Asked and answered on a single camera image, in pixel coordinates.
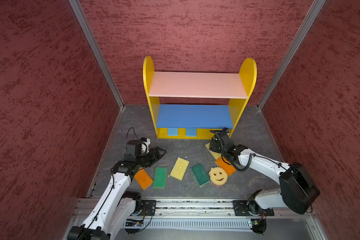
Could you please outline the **light green sponge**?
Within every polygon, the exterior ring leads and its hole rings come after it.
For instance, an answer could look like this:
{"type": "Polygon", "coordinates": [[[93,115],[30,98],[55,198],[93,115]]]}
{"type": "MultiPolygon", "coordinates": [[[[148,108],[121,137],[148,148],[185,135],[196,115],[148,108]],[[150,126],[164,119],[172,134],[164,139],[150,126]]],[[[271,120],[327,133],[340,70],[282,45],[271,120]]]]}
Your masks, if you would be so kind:
{"type": "Polygon", "coordinates": [[[154,181],[153,181],[153,188],[164,189],[166,187],[166,179],[167,179],[167,168],[156,167],[154,181]]]}

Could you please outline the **blue sponge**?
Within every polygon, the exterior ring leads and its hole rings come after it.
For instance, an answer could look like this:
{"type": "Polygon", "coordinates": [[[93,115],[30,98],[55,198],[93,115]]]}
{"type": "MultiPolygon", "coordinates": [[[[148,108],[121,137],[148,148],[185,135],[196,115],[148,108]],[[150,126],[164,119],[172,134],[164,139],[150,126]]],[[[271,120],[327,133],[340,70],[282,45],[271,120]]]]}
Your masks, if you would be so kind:
{"type": "Polygon", "coordinates": [[[196,128],[187,128],[186,129],[186,137],[196,138],[197,137],[197,129],[196,128]]]}
{"type": "Polygon", "coordinates": [[[167,128],[167,136],[169,137],[176,137],[179,135],[178,128],[167,128]]]}

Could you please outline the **dark green scrub sponge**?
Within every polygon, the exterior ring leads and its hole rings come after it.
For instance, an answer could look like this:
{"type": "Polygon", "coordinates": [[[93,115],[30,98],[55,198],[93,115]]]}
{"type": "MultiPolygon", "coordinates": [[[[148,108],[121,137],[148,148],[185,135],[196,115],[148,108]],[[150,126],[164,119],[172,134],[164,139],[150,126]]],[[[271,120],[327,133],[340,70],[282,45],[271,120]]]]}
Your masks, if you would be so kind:
{"type": "Polygon", "coordinates": [[[191,167],[191,171],[200,187],[210,182],[210,177],[202,164],[191,167]]]}

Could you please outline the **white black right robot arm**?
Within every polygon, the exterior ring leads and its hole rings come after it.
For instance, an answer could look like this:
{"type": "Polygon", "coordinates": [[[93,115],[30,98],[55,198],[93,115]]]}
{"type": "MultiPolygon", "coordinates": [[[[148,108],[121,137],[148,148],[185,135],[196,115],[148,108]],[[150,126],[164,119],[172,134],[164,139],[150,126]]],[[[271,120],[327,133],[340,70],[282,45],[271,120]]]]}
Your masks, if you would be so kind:
{"type": "Polygon", "coordinates": [[[260,155],[244,145],[235,145],[226,128],[211,131],[210,151],[221,154],[224,163],[238,172],[255,170],[279,185],[273,190],[257,190],[247,200],[245,209],[252,216],[268,209],[289,208],[303,215],[313,212],[320,190],[300,163],[283,163],[260,155]]]}

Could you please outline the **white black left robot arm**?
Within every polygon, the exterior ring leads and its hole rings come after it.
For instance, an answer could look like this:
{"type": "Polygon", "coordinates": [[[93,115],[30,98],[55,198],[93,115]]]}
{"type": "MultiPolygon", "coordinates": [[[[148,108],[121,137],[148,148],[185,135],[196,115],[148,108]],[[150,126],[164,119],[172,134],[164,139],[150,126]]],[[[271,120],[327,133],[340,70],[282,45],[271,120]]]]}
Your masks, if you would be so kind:
{"type": "Polygon", "coordinates": [[[110,182],[88,217],[79,227],[72,227],[68,240],[114,240],[127,219],[143,208],[140,193],[128,192],[139,170],[162,159],[166,150],[150,148],[151,140],[130,140],[124,158],[111,169],[110,182]]]}

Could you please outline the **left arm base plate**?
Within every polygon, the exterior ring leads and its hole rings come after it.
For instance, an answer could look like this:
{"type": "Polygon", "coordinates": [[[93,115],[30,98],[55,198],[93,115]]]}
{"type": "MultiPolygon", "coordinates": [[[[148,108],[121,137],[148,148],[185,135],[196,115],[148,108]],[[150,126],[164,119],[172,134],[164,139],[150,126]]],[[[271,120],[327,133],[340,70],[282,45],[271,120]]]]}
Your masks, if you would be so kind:
{"type": "Polygon", "coordinates": [[[154,216],[156,212],[156,200],[140,200],[136,202],[135,211],[131,216],[154,216]]]}

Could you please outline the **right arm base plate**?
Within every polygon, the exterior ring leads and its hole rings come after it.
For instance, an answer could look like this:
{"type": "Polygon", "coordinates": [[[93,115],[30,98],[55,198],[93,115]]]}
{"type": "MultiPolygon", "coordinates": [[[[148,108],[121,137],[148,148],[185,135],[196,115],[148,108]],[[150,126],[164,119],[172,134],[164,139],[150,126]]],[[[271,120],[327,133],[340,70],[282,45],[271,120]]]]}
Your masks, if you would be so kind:
{"type": "Polygon", "coordinates": [[[262,209],[255,201],[234,200],[232,203],[235,216],[237,217],[273,217],[275,215],[273,209],[262,209]]]}

